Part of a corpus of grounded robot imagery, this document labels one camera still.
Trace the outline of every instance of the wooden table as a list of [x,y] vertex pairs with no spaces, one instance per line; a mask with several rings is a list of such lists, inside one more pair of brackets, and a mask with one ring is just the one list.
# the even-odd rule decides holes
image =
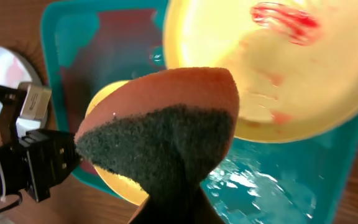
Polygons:
[[[39,36],[43,10],[52,0],[0,0],[0,45],[25,56],[47,80]],[[47,124],[56,128],[53,113]],[[5,214],[16,223],[126,223],[136,206],[82,184],[74,177],[36,204],[24,194],[20,207]],[[358,223],[358,155],[337,211],[336,223]]]

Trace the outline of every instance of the black cable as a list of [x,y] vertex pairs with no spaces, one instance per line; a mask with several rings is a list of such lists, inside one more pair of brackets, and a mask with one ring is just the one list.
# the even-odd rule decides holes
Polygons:
[[5,212],[5,211],[7,211],[9,209],[12,209],[12,208],[14,208],[14,207],[16,207],[16,206],[18,206],[18,205],[20,205],[22,203],[23,197],[22,197],[22,194],[20,192],[17,192],[16,194],[12,194],[12,195],[17,195],[17,196],[19,196],[19,198],[15,202],[11,203],[10,205],[7,205],[7,206],[5,206],[3,208],[0,208],[0,213]]

